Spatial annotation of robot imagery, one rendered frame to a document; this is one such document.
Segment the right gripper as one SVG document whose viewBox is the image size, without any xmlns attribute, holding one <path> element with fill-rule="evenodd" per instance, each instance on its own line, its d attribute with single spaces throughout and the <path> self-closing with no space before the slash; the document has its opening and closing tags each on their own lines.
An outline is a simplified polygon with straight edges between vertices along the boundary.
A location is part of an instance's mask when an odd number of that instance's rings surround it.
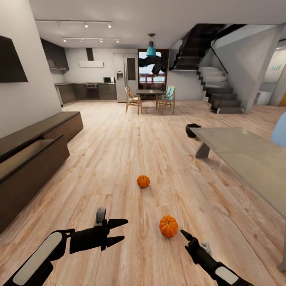
<svg viewBox="0 0 286 286">
<path fill-rule="evenodd" d="M 199 241 L 196 237 L 193 237 L 191 234 L 187 233 L 184 230 L 180 231 L 189 241 L 189 247 L 185 246 L 185 249 L 191 255 L 193 262 L 195 264 L 199 264 L 203 268 L 203 263 L 205 263 L 205 259 L 210 255 L 199 245 Z"/>
</svg>

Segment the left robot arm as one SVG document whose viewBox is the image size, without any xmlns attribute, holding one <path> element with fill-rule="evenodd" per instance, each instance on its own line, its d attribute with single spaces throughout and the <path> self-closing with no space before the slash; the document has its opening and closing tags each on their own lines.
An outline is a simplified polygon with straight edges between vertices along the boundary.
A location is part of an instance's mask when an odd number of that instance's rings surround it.
<svg viewBox="0 0 286 286">
<path fill-rule="evenodd" d="M 22 266 L 8 279 L 3 286 L 43 286 L 54 266 L 55 261 L 64 255 L 67 238 L 70 240 L 70 254 L 101 246 L 101 250 L 122 241 L 125 236 L 107 237 L 110 229 L 128 223 L 127 219 L 105 218 L 106 208 L 100 207 L 96 212 L 93 228 L 75 232 L 75 229 L 57 230 L 52 232 L 25 261 Z M 70 232 L 70 235 L 67 233 Z"/>
</svg>

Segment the pumpkin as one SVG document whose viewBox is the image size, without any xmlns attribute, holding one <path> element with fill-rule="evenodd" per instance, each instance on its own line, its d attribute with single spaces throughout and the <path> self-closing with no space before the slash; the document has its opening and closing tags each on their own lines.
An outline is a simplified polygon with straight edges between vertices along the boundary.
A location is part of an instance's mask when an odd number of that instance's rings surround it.
<svg viewBox="0 0 286 286">
<path fill-rule="evenodd" d="M 178 224 L 175 218 L 171 216 L 164 216 L 164 218 L 162 218 L 160 221 L 159 228 L 161 234 L 167 238 L 174 237 L 178 232 Z"/>
<path fill-rule="evenodd" d="M 150 184 L 150 180 L 147 176 L 139 176 L 139 178 L 137 179 L 137 184 L 139 187 L 143 187 L 146 188 L 149 186 Z"/>
</svg>

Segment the cauldron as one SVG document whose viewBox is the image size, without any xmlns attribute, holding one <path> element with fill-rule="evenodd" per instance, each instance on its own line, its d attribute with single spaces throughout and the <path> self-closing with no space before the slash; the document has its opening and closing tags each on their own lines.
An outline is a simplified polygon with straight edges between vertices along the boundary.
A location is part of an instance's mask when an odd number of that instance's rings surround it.
<svg viewBox="0 0 286 286">
<path fill-rule="evenodd" d="M 197 124 L 187 124 L 186 126 L 186 133 L 188 135 L 188 137 L 194 137 L 196 138 L 197 136 L 194 134 L 193 131 L 190 130 L 190 128 L 201 128 L 201 126 L 197 125 Z"/>
</svg>

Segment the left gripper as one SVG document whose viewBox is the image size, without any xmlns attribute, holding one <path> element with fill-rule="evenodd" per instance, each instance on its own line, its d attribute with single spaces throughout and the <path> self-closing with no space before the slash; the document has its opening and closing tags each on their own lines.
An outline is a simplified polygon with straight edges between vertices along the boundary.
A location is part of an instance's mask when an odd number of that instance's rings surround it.
<svg viewBox="0 0 286 286">
<path fill-rule="evenodd" d="M 85 229 L 83 233 L 83 250 L 101 246 L 101 250 L 122 241 L 125 236 L 107 237 L 110 229 L 127 224 L 127 219 L 102 220 L 102 226 Z"/>
</svg>

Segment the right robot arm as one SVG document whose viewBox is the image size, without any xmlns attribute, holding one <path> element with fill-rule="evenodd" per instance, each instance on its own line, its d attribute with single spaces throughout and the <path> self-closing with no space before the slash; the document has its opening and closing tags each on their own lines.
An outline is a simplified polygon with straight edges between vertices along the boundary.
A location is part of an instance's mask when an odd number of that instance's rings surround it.
<svg viewBox="0 0 286 286">
<path fill-rule="evenodd" d="M 219 286 L 254 286 L 236 273 L 230 271 L 222 262 L 216 262 L 212 258 L 209 242 L 199 241 L 196 237 L 180 230 L 189 241 L 189 247 L 185 246 L 195 264 L 199 264 Z"/>
</svg>

